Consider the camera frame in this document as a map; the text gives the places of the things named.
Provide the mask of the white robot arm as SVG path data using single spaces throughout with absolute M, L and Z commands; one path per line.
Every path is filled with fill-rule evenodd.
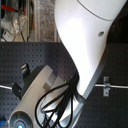
M 127 0 L 55 0 L 59 36 L 75 65 L 65 82 L 49 66 L 23 68 L 9 128 L 73 128 L 106 63 L 109 29 Z

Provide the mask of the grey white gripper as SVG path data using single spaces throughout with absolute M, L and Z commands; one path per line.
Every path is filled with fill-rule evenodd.
M 29 65 L 21 66 L 24 88 L 12 84 L 19 105 L 9 118 L 9 128 L 73 128 L 82 108 L 76 92 L 78 73 L 64 82 L 48 66 L 37 67 L 31 74 Z

